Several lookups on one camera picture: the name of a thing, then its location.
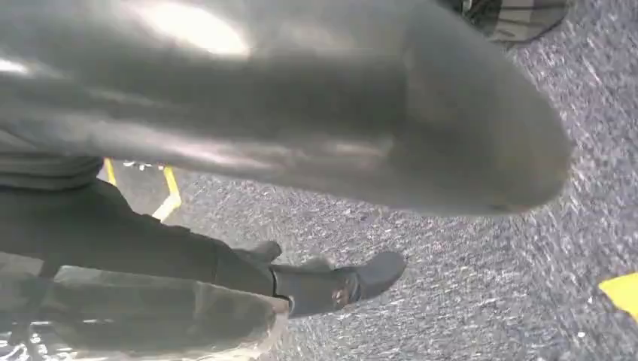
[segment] yellow tape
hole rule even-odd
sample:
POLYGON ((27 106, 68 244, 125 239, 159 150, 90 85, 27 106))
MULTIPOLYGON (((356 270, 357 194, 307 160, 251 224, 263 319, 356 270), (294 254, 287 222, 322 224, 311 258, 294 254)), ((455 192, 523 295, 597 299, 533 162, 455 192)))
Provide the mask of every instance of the yellow tape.
POLYGON ((113 163, 111 163, 109 158, 104 158, 104 167, 106 167, 106 175, 108 177, 107 181, 117 187, 117 181, 115 181, 115 170, 113 170, 113 163))
POLYGON ((604 281, 598 287, 614 305, 638 321, 638 273, 604 281))
POLYGON ((166 184, 169 186, 169 196, 164 200, 162 205, 157 208, 157 211, 153 213, 153 217, 160 222, 164 222, 174 210, 181 206, 178 182, 175 180, 172 168, 164 168, 164 178, 166 179, 166 184))

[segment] black leather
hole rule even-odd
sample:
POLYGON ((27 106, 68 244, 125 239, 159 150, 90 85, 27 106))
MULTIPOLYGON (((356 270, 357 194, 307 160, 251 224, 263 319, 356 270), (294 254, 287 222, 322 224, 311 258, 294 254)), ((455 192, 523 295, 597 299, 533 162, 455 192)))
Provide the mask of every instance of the black leather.
POLYGON ((363 265, 334 270, 318 262, 314 267, 271 267, 275 295, 290 300, 291 317, 334 312, 373 299, 389 290, 405 269, 405 257, 395 252, 382 252, 363 265))
POLYGON ((567 178, 545 97, 431 0, 13 0, 0 33, 0 129, 29 154, 430 214, 525 211, 567 178))

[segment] clear plastic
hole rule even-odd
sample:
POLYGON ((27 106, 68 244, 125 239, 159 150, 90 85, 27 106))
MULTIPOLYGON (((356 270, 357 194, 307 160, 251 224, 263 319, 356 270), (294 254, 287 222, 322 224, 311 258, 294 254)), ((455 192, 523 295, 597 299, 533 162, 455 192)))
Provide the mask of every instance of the clear plastic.
POLYGON ((253 360, 284 331, 281 299, 212 284, 0 254, 0 360, 253 360))

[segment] black pants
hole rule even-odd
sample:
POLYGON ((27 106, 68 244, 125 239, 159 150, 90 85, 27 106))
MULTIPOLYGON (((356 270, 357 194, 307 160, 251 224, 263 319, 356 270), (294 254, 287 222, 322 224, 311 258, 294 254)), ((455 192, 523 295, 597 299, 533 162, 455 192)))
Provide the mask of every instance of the black pants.
POLYGON ((120 191, 101 180, 73 190, 0 188, 0 227, 0 252, 273 292, 266 267, 221 241, 133 212, 120 191))

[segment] floor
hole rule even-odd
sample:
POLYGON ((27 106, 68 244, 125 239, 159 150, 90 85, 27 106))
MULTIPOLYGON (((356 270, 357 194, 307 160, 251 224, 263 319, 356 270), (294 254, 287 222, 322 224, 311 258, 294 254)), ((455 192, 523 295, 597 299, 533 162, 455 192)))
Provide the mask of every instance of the floor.
MULTIPOLYGON (((238 246, 275 239, 282 262, 409 255, 391 292, 292 322, 264 359, 638 359, 638 323, 597 287, 638 272, 638 2, 580 0, 561 27, 511 57, 551 97, 576 146, 563 197, 524 217, 422 217, 176 171, 183 205, 169 223, 238 246)), ((129 199, 144 210, 164 195, 129 199)))

